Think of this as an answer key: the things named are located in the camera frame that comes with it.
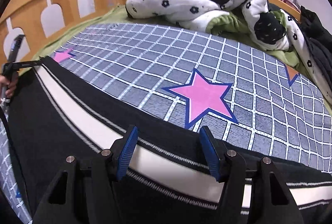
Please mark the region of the left hand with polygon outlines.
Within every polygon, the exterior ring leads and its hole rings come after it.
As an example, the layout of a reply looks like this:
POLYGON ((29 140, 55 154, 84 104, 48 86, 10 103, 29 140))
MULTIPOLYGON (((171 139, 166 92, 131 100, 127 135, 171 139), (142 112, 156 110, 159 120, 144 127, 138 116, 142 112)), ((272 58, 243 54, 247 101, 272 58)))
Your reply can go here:
POLYGON ((5 76, 1 75, 0 77, 1 81, 1 89, 3 86, 5 86, 6 89, 6 97, 11 98, 15 92, 17 82, 18 82, 18 72, 14 72, 11 78, 11 81, 9 81, 5 76))

